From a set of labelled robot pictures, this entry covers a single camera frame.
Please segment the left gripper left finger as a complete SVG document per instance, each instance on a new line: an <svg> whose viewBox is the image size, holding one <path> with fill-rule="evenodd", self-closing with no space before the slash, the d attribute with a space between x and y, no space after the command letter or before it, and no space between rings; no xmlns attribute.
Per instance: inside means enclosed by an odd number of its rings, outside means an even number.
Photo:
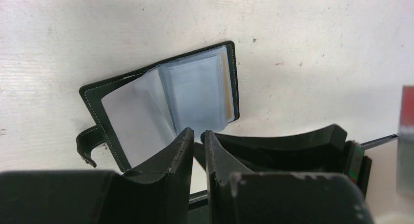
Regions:
<svg viewBox="0 0 414 224"><path fill-rule="evenodd" d="M184 224L194 132L120 175L109 170L11 171L0 175L3 224Z"/></svg>

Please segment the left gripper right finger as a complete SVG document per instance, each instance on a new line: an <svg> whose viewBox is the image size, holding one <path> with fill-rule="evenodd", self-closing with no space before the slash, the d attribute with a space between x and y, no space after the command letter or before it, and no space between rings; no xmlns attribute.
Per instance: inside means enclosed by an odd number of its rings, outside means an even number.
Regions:
<svg viewBox="0 0 414 224"><path fill-rule="evenodd" d="M201 135L213 224L372 224L359 187L335 172L236 170L223 164L214 132Z"/></svg>

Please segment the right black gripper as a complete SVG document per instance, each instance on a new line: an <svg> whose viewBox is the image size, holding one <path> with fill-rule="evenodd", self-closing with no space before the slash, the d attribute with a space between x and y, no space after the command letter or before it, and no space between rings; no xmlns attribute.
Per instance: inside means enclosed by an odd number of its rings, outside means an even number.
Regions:
<svg viewBox="0 0 414 224"><path fill-rule="evenodd" d="M290 136L242 137L214 133L223 164L252 172L307 171L335 172L343 151L343 174L366 197L372 160L355 141L347 141L347 132L337 124Z"/></svg>

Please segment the black leather card holder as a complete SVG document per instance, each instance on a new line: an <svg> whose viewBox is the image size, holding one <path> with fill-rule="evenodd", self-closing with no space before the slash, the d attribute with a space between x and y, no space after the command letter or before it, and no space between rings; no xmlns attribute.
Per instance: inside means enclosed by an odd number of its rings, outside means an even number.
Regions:
<svg viewBox="0 0 414 224"><path fill-rule="evenodd" d="M82 86L95 125L76 137L77 152L96 166L92 150L105 143L128 171L170 144L185 128L199 137L227 121L221 53L228 57L234 120L240 117L235 44L225 41Z"/></svg>

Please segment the gold credit card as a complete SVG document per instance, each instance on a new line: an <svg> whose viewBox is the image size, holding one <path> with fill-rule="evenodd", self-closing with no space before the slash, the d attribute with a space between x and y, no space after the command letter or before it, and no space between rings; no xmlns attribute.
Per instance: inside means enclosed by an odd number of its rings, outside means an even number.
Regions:
<svg viewBox="0 0 414 224"><path fill-rule="evenodd" d="M229 73L228 57L226 52L221 53L222 64L223 64L223 80L225 86L225 98L226 98L226 116L227 121L231 122L234 120L233 100L232 100L232 89L231 79Z"/></svg>

